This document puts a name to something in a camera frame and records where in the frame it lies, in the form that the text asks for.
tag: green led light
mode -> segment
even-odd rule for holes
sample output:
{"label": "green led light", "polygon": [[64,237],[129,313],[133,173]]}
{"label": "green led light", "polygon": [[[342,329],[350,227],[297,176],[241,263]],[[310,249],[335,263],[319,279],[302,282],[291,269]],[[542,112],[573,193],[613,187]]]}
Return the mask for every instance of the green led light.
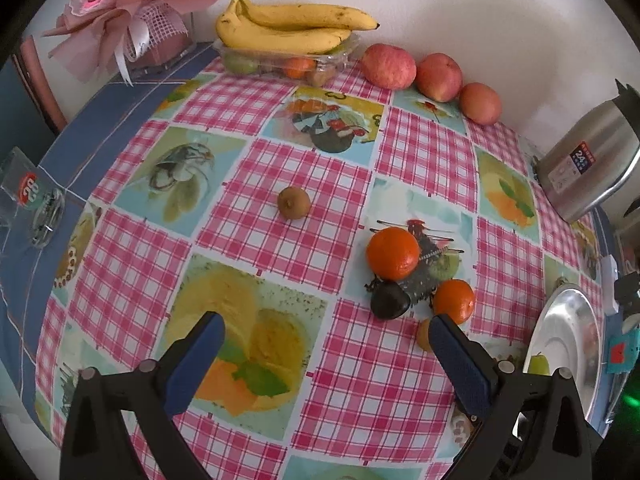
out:
{"label": "green led light", "polygon": [[624,400],[632,408],[640,408],[640,400],[632,396],[625,395],[622,397],[622,400]]}

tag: thermos lid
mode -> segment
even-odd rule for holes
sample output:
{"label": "thermos lid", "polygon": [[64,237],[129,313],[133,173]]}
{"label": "thermos lid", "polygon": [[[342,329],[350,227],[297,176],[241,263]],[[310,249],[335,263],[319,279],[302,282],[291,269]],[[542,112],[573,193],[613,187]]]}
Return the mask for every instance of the thermos lid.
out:
{"label": "thermos lid", "polygon": [[618,97],[614,97],[612,101],[640,139],[640,95],[631,85],[625,87],[617,79],[616,85],[618,86]]}

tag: bunch of bananas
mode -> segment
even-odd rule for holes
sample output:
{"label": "bunch of bananas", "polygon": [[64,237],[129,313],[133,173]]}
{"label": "bunch of bananas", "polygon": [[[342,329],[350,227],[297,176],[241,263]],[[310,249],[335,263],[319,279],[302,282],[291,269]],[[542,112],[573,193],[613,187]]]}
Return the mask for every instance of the bunch of bananas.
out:
{"label": "bunch of bananas", "polygon": [[231,0],[216,20],[216,32],[231,48],[324,54],[352,30],[372,30],[378,23],[366,12],[325,4],[260,6]]}

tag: silver plate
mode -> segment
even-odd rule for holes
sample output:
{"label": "silver plate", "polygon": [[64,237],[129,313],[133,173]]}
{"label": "silver plate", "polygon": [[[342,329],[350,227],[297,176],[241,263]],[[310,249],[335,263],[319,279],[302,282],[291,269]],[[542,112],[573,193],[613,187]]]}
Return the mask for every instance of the silver plate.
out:
{"label": "silver plate", "polygon": [[571,370],[588,417],[600,380],[600,333],[591,304],[577,285],[558,287],[546,302],[529,343],[524,370],[539,353],[549,361],[551,373],[561,367]]}

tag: blue gripper pad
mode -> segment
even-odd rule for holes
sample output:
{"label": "blue gripper pad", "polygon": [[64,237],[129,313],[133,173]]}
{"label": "blue gripper pad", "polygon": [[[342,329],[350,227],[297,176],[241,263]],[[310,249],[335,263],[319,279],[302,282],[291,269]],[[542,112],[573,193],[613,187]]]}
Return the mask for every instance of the blue gripper pad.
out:
{"label": "blue gripper pad", "polygon": [[466,413],[483,420],[491,408],[489,381],[449,327],[437,316],[431,319],[429,324],[429,344],[453,384],[453,389]]}
{"label": "blue gripper pad", "polygon": [[225,341],[225,322],[220,314],[210,313],[209,322],[200,328],[199,334],[194,329],[180,341],[191,343],[184,355],[166,381],[164,411],[169,416],[183,413],[189,407],[200,383]]}

